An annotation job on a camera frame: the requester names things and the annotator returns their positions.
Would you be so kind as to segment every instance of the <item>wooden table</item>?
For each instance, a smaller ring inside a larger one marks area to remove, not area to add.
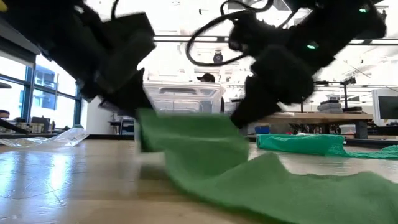
[[[320,124],[329,130],[330,124],[355,124],[355,138],[368,138],[368,121],[373,120],[371,114],[320,114],[320,113],[276,113],[256,124]]]
[[[251,158],[262,153],[252,145]],[[372,170],[398,181],[398,161],[279,156],[296,174]],[[1,146],[0,223],[257,223],[182,195],[165,175],[161,154],[143,156],[141,172],[133,158],[132,141],[87,140],[64,148]]]

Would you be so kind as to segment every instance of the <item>green cloth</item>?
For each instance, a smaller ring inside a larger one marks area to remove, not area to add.
[[[163,151],[189,195],[264,223],[398,223],[398,186],[370,172],[295,175],[273,153],[248,161],[248,142],[226,116],[140,113],[141,141]]]
[[[389,146],[374,152],[347,152],[344,150],[343,144],[343,136],[327,134],[306,136],[261,134],[257,136],[257,146],[260,149],[322,156],[398,159],[398,146]]]

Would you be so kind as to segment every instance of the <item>transparent plastic container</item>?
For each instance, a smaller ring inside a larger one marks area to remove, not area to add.
[[[145,91],[161,113],[220,113],[223,87],[215,83],[151,82]]]

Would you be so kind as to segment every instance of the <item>ceiling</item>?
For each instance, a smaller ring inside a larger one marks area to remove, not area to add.
[[[192,35],[199,27],[220,15],[219,7],[222,2],[222,0],[120,0],[116,14],[145,11],[157,35]],[[265,5],[264,1],[250,0],[250,2],[253,3],[253,7]],[[97,10],[104,20],[110,18],[113,0],[87,0],[87,3]],[[398,9],[398,3],[394,0],[385,0],[377,5],[386,8],[387,37],[398,38],[398,26],[394,25],[398,16],[392,13]],[[233,11],[233,9],[226,9],[226,12]],[[289,11],[272,7],[267,12],[258,14],[257,18],[264,19],[269,24],[278,25],[289,14]],[[300,11],[291,23],[307,14],[308,11]],[[204,35],[228,36],[232,26],[232,23],[227,21]],[[224,60],[237,55],[226,44],[214,43],[196,43],[191,53],[195,60],[212,62],[216,50],[222,52]],[[196,67],[187,60],[184,52],[184,43],[158,43],[157,48],[141,63],[141,66],[146,68],[148,77],[162,80],[189,81],[195,80],[195,77],[201,73],[211,72],[220,82],[240,84],[247,75],[250,75],[249,66],[253,63],[251,58],[223,67]],[[355,72],[358,73],[358,70],[371,76],[370,70],[381,62],[395,59],[397,54],[398,47],[395,46],[349,46],[336,56],[335,62],[322,69],[316,77],[319,80],[340,81]],[[359,80],[364,83],[371,81],[365,76]]]

